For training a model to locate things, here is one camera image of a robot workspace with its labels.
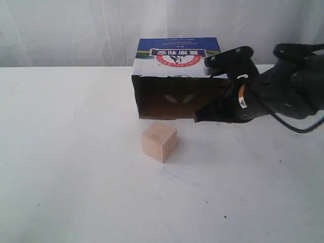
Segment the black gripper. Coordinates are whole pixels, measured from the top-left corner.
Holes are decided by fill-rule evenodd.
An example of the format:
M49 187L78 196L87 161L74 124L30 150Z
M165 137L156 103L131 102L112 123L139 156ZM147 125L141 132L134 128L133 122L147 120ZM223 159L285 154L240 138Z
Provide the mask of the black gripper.
M316 75L297 73L290 66L274 66L252 78L230 80L230 88L194 112L194 122L247 123L280 114L305 119L316 114Z

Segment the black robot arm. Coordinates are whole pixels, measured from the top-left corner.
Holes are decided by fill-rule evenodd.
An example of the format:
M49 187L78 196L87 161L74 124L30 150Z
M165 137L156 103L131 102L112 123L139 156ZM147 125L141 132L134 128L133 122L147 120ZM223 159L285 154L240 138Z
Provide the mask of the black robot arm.
M204 60L211 77L227 75L225 92L195 111L196 122L247 123L281 114L305 119L323 110L323 45L277 44L277 62L260 73L253 49L238 47Z

